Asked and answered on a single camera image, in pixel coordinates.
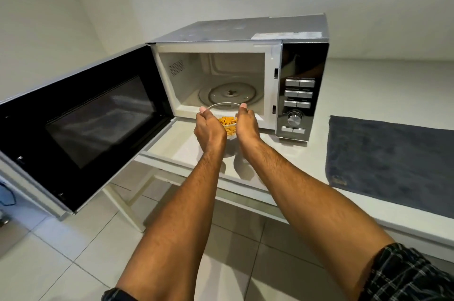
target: forearm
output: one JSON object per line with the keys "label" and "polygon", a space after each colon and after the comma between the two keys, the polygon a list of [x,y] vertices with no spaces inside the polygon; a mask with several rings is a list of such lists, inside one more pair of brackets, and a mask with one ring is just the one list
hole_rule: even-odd
{"label": "forearm", "polygon": [[349,298],[357,299],[371,260],[393,240],[347,197],[299,170],[263,141],[254,141],[247,151],[285,218]]}
{"label": "forearm", "polygon": [[[141,301],[193,295],[210,232],[221,163],[221,151],[208,151],[202,156],[145,231],[117,287]],[[147,283],[135,278],[139,273],[147,276]]]}

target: silver dial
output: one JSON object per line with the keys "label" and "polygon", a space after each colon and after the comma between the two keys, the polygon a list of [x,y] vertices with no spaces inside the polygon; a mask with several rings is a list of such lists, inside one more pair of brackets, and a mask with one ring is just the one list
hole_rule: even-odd
{"label": "silver dial", "polygon": [[293,127],[300,125],[302,119],[303,115],[296,111],[290,112],[287,116],[287,122]]}

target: hand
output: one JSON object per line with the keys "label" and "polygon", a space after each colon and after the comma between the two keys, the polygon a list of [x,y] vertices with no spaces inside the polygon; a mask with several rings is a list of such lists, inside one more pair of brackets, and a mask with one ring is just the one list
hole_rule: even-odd
{"label": "hand", "polygon": [[214,150],[224,153],[227,142],[227,131],[218,119],[205,107],[199,109],[194,134],[204,153]]}
{"label": "hand", "polygon": [[236,137],[240,143],[241,151],[247,158],[247,147],[261,141],[258,123],[253,110],[248,110],[246,103],[242,103],[236,116]]}

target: black plaid shirt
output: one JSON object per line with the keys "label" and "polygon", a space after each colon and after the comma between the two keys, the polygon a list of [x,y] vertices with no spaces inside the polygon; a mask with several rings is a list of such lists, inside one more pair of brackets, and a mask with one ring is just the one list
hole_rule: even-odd
{"label": "black plaid shirt", "polygon": [[391,244],[375,257],[359,301],[454,300],[454,276],[417,250]]}

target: orange pasta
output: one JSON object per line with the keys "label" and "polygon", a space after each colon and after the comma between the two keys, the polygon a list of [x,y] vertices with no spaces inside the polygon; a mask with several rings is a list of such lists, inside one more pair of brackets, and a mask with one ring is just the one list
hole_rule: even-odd
{"label": "orange pasta", "polygon": [[232,124],[235,124],[236,121],[237,121],[236,117],[219,118],[219,122],[224,126],[224,129],[227,131],[227,136],[231,136],[236,133],[236,125],[232,125]]}

